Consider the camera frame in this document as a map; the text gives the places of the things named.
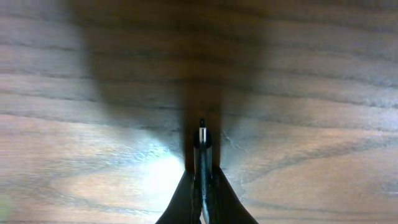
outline wooden table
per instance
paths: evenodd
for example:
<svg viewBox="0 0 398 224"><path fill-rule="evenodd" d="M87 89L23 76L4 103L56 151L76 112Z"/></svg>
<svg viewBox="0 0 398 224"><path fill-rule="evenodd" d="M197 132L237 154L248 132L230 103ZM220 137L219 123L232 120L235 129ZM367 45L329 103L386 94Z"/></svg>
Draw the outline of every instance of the wooden table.
<svg viewBox="0 0 398 224"><path fill-rule="evenodd" d="M259 223L398 223L395 1L15 1L4 223L154 223L205 117Z"/></svg>

